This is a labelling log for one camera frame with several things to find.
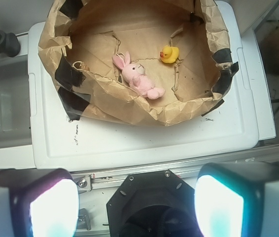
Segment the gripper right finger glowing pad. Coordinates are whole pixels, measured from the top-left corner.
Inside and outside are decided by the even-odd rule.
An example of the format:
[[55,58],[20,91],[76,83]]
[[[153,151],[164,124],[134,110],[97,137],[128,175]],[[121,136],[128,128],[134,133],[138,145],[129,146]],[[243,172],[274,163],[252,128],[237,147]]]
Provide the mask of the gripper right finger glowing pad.
[[205,164],[194,206],[206,237],[279,237],[279,161]]

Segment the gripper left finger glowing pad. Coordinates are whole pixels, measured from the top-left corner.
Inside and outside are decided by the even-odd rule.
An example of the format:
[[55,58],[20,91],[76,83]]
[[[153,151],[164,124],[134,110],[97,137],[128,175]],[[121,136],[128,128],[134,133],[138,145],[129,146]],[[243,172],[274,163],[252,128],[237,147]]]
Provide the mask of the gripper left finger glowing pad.
[[79,194],[65,169],[0,169],[0,237],[72,237]]

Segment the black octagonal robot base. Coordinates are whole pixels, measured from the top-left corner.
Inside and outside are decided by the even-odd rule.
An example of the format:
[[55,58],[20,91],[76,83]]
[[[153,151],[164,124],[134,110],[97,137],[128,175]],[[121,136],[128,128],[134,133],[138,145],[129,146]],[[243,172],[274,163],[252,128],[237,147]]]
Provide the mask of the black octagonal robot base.
[[201,237],[195,190],[170,170],[130,174],[106,204],[112,237]]

